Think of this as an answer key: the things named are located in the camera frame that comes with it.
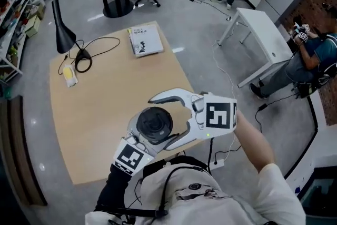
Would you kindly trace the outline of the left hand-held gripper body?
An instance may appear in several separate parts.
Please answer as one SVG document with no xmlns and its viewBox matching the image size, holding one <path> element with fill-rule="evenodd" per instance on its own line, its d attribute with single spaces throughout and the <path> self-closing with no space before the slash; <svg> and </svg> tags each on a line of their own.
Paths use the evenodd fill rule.
<svg viewBox="0 0 337 225">
<path fill-rule="evenodd" d="M 142 135 L 135 130 L 129 130 L 113 157 L 113 165 L 128 175 L 135 175 L 151 163 L 157 156 L 155 135 Z"/>
</svg>

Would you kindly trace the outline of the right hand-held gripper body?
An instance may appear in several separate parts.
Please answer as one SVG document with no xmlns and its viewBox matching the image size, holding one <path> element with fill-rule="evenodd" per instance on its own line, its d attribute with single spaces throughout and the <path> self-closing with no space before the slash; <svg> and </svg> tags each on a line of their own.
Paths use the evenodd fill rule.
<svg viewBox="0 0 337 225">
<path fill-rule="evenodd" d="M 231 133 L 236 128 L 237 100 L 213 94 L 187 95 L 191 110 L 189 139 L 210 139 Z"/>
</svg>

